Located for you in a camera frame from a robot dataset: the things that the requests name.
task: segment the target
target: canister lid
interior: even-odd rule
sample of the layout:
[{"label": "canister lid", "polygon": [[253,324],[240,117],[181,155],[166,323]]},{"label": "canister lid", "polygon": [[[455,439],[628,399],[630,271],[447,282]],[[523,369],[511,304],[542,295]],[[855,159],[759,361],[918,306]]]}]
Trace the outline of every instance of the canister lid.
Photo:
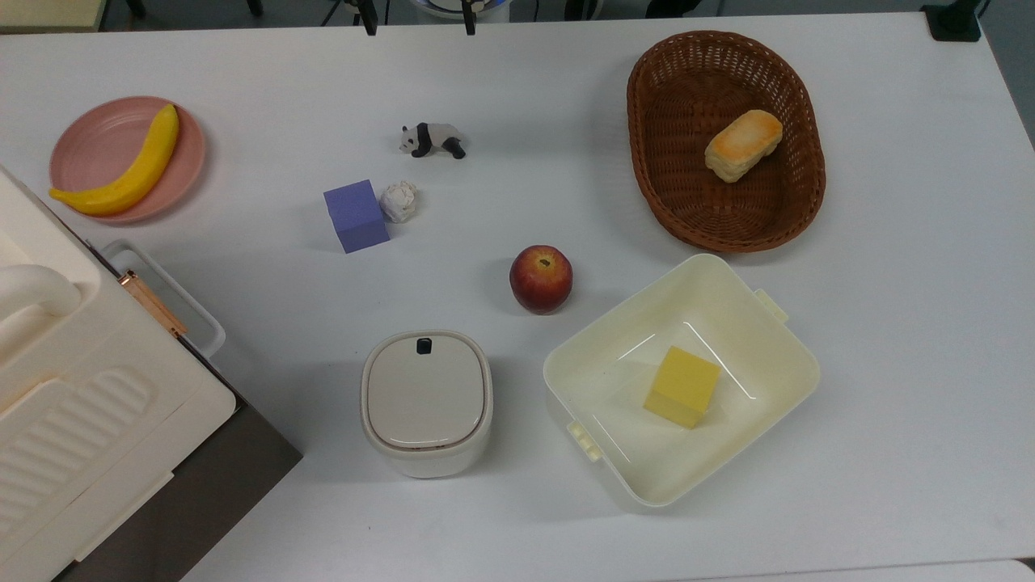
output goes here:
[{"label": "canister lid", "polygon": [[408,334],[373,357],[365,413],[374,435],[385,444],[447,447],[483,421],[489,389],[483,362],[464,337]]}]

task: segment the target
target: metal hinge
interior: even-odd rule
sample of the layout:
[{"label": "metal hinge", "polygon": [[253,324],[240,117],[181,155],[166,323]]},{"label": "metal hinge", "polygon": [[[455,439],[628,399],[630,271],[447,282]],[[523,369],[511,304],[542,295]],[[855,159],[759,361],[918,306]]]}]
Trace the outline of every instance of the metal hinge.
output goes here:
[{"label": "metal hinge", "polygon": [[137,273],[127,270],[119,278],[119,285],[128,291],[132,298],[137,299],[137,302],[166,328],[166,331],[172,333],[173,338],[179,338],[187,332],[186,325],[176,319],[173,312],[169,311],[169,308],[161,302],[161,299],[154,294],[154,291],[151,291],[151,288],[141,278],[137,277]]}]

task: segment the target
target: apple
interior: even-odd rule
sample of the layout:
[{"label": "apple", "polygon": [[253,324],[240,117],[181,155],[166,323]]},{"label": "apple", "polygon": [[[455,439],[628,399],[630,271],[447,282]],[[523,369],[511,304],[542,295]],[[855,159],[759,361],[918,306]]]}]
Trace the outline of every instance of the apple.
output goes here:
[{"label": "apple", "polygon": [[571,263],[560,251],[535,244],[521,252],[510,265],[510,289],[523,308],[546,315],[571,293]]}]

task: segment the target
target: container latch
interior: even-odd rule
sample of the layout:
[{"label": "container latch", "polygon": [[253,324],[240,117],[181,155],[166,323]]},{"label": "container latch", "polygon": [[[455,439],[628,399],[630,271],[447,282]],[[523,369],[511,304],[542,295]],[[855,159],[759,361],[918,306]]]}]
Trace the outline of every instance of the container latch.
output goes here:
[{"label": "container latch", "polygon": [[586,429],[580,423],[572,420],[571,424],[568,425],[568,433],[570,433],[571,437],[575,439],[575,442],[579,443],[579,446],[582,447],[583,453],[589,457],[590,461],[596,463],[601,457],[603,457],[603,453],[600,450],[600,447],[596,445],[596,442],[593,441],[593,437],[589,436],[589,433],[586,432]]},{"label": "container latch", "polygon": [[769,293],[766,293],[765,291],[759,289],[755,292],[755,296],[758,297],[760,301],[762,301],[762,304],[765,305],[767,310],[769,310],[769,313],[773,314],[773,317],[776,318],[776,321],[779,321],[780,323],[787,323],[787,320],[790,319],[790,317],[788,317],[787,315],[787,312],[779,309],[779,305],[777,305],[776,301],[774,301],[773,298],[769,296]]}]

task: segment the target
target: pink plate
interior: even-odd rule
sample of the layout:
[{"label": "pink plate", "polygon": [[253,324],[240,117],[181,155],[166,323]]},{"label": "pink plate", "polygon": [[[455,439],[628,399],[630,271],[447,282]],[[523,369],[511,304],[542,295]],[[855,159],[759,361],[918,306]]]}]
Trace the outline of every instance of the pink plate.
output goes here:
[{"label": "pink plate", "polygon": [[[154,115],[169,103],[159,97],[124,97],[85,113],[54,146],[51,183],[58,190],[76,192],[102,186],[122,175],[140,153]],[[180,134],[158,183],[131,208],[91,219],[109,224],[143,221],[170,208],[189,192],[205,163],[205,136],[185,109],[177,105],[176,113]]]}]

